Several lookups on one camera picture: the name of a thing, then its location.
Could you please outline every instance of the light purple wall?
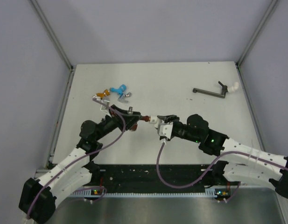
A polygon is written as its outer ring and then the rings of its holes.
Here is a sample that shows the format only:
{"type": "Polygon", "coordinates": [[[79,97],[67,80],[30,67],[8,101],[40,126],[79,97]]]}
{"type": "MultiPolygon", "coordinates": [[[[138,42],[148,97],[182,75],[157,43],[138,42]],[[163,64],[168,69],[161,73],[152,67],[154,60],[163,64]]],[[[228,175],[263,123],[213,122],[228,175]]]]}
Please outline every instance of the light purple wall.
{"type": "Polygon", "coordinates": [[[24,182],[43,162],[68,69],[27,0],[0,1],[0,224],[19,224],[24,182]]]}
{"type": "Polygon", "coordinates": [[[281,0],[242,65],[269,152],[288,154],[288,0],[281,0]]]}
{"type": "Polygon", "coordinates": [[[237,61],[271,0],[39,0],[73,64],[237,61]]]}

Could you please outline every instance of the white table surface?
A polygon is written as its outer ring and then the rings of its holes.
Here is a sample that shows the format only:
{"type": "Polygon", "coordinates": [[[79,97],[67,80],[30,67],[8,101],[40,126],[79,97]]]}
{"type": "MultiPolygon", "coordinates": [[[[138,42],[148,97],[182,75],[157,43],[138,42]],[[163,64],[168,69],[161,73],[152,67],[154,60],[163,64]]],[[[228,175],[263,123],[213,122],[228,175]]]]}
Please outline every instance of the white table surface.
{"type": "MultiPolygon", "coordinates": [[[[197,63],[127,63],[80,64],[76,68],[68,98],[53,163],[64,159],[79,142],[81,124],[97,123],[105,116],[92,96],[110,87],[127,86],[133,95],[128,104],[111,95],[111,105],[122,109],[133,107],[142,115],[176,114],[185,123],[192,114],[199,114],[215,131],[260,149],[246,99],[239,85],[225,99],[193,93],[194,87],[220,92],[218,84],[231,86],[239,82],[234,62],[197,63]]],[[[155,164],[161,143],[152,125],[138,123],[138,130],[126,132],[112,147],[94,159],[97,164],[155,164]]],[[[100,140],[104,145],[119,135],[116,129],[100,140]]],[[[198,144],[174,138],[162,153],[161,164],[205,164],[215,157],[204,154],[198,144]]]]}

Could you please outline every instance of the small object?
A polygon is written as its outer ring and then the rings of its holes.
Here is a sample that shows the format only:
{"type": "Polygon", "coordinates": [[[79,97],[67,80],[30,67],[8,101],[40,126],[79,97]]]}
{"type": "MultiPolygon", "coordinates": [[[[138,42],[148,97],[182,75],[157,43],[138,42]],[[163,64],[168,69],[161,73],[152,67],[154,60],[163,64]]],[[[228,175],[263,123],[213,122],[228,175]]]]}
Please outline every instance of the small object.
{"type": "Polygon", "coordinates": [[[123,84],[118,89],[116,88],[110,88],[111,92],[116,92],[118,95],[123,95],[124,91],[127,89],[127,87],[123,84]]]}
{"type": "Polygon", "coordinates": [[[103,97],[107,97],[110,94],[111,93],[109,92],[109,90],[104,90],[102,93],[96,93],[96,95],[94,95],[93,97],[100,97],[102,99],[103,97]]]}
{"type": "Polygon", "coordinates": [[[128,108],[128,114],[133,114],[133,107],[132,107],[132,106],[130,106],[130,107],[128,108]]]}
{"type": "Polygon", "coordinates": [[[124,92],[126,91],[127,87],[123,84],[121,85],[118,89],[116,88],[110,88],[111,92],[116,92],[119,95],[118,101],[122,102],[122,103],[128,103],[127,100],[125,100],[125,98],[127,97],[131,97],[131,92],[124,94],[124,92]]]}
{"type": "Polygon", "coordinates": [[[219,190],[215,193],[215,199],[218,201],[225,201],[231,196],[230,190],[219,190]]]}
{"type": "Polygon", "coordinates": [[[129,92],[129,93],[127,93],[127,94],[124,94],[123,96],[124,96],[124,97],[131,97],[131,95],[132,95],[132,93],[129,92]]]}
{"type": "Polygon", "coordinates": [[[203,94],[210,95],[213,97],[225,98],[227,92],[235,92],[239,88],[238,82],[235,82],[230,89],[228,89],[228,86],[222,84],[220,81],[218,82],[218,84],[220,84],[222,86],[221,93],[211,92],[211,91],[207,91],[207,90],[201,90],[201,89],[197,89],[197,88],[194,88],[193,92],[194,93],[199,92],[199,93],[203,93],[203,94]]]}

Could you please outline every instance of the metal floor panel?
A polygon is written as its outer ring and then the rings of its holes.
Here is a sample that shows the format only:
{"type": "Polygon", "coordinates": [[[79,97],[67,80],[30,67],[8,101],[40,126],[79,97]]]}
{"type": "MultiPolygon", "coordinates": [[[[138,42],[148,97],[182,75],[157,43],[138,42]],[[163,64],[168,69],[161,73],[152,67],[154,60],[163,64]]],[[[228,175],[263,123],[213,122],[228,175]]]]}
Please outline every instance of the metal floor panel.
{"type": "Polygon", "coordinates": [[[283,224],[276,194],[240,189],[228,203],[209,198],[105,198],[76,201],[57,210],[47,224],[283,224]]]}

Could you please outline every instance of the orange plastic part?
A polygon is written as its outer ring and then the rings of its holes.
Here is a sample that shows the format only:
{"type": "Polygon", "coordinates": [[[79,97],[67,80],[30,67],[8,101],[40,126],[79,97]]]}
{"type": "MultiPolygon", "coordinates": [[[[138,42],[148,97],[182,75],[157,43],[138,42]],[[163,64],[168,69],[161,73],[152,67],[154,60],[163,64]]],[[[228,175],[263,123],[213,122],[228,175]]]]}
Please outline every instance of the orange plastic part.
{"type": "Polygon", "coordinates": [[[103,93],[97,93],[96,96],[103,98],[106,96],[109,96],[111,93],[109,92],[109,90],[104,90],[103,93]]]}

